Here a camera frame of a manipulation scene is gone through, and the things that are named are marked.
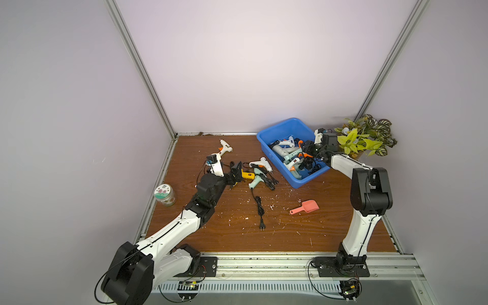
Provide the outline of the yellow glue gun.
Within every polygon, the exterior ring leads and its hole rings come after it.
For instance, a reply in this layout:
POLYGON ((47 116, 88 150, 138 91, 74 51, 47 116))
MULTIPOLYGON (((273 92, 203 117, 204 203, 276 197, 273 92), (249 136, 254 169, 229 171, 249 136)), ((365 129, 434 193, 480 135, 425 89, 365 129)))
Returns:
POLYGON ((241 176, 243 179, 248 179, 248 180, 254 180, 255 179, 255 174, 252 172, 241 172, 241 176))

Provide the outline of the small mint glue gun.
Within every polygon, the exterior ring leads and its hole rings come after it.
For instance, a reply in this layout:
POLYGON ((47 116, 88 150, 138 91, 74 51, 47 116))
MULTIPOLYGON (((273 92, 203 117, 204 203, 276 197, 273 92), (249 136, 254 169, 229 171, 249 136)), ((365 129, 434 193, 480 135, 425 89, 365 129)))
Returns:
POLYGON ((256 188, 256 186, 260 182, 265 182, 265 178, 266 178, 266 176, 264 175, 264 173, 260 169, 254 168, 254 179, 251 183, 249 183, 249 188, 250 189, 256 188))

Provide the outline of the white glue gun orange trigger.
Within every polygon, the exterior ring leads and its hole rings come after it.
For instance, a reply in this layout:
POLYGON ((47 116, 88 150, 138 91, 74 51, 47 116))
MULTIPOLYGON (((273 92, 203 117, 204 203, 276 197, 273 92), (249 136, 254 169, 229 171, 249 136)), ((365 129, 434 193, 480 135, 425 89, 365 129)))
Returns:
POLYGON ((286 166, 286 168, 289 170, 289 171, 292 171, 292 170, 296 170, 295 166, 297 164, 300 164, 301 163, 301 160, 302 158, 299 158, 298 156, 296 158, 294 158, 292 161, 290 162, 283 162, 283 164, 286 166))

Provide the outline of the large white glue gun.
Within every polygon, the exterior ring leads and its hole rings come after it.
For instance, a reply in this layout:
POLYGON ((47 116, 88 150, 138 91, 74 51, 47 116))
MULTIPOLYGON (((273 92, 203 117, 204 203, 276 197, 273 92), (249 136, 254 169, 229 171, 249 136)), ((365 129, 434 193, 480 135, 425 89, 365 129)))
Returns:
POLYGON ((281 156, 282 158, 289 153, 299 149, 299 147, 282 147, 282 146, 273 146, 272 150, 277 153, 277 155, 281 156))

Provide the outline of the large mint green glue gun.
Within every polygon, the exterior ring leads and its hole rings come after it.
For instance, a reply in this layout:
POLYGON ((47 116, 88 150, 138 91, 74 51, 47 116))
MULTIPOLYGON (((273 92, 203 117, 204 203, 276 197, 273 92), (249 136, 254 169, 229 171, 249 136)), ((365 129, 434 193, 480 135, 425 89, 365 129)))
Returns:
POLYGON ((294 178, 301 180, 302 176, 298 173, 296 170, 292 170, 291 174, 293 175, 294 178))

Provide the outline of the small white glue gun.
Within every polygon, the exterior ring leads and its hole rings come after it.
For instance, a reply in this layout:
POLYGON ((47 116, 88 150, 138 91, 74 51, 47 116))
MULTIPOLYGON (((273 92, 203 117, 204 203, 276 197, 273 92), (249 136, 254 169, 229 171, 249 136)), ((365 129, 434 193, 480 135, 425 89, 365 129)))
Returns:
POLYGON ((219 148, 219 155, 223 156, 226 152, 230 153, 233 148, 223 139, 220 140, 221 147, 219 148))

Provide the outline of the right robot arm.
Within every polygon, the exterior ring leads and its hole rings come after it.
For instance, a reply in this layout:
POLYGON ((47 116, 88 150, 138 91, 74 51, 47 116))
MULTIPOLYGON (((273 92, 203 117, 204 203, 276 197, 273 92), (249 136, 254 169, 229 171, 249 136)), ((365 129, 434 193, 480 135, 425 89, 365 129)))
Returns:
POLYGON ((336 268, 343 272, 364 266, 367 247, 376 224, 393 205, 388 173, 384 168, 367 166, 339 152, 338 136, 320 128, 315 140, 306 141, 302 148, 328 167, 351 179, 350 202, 354 211, 348 233, 339 245, 336 268))

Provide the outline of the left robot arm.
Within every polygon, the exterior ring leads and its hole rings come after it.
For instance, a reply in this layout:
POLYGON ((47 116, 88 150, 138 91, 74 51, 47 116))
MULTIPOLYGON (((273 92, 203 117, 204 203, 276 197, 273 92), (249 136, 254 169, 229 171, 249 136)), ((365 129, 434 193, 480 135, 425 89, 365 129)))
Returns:
POLYGON ((223 176, 203 175, 173 221, 142 241, 127 241, 118 248, 95 291, 105 293, 110 304, 143 304, 156 286, 179 274, 196 273, 200 252, 181 241, 206 225, 224 190, 242 181, 241 170, 241 163, 231 163, 223 176))

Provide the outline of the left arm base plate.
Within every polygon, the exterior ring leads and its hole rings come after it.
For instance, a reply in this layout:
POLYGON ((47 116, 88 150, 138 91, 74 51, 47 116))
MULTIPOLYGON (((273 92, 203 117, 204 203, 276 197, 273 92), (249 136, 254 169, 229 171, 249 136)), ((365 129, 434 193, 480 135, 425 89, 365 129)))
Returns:
POLYGON ((218 257, 203 256, 199 258, 198 262, 192 262, 189 269, 177 275, 178 278, 214 278, 217 276, 218 257))

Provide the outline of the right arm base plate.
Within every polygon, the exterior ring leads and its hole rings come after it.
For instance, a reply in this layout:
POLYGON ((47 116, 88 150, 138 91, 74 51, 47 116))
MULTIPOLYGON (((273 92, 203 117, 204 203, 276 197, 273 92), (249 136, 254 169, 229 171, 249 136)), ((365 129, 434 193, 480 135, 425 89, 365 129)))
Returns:
POLYGON ((352 259, 339 259, 337 257, 316 257, 312 259, 312 267, 317 269, 319 277, 353 278, 370 277, 366 264, 367 256, 352 259))

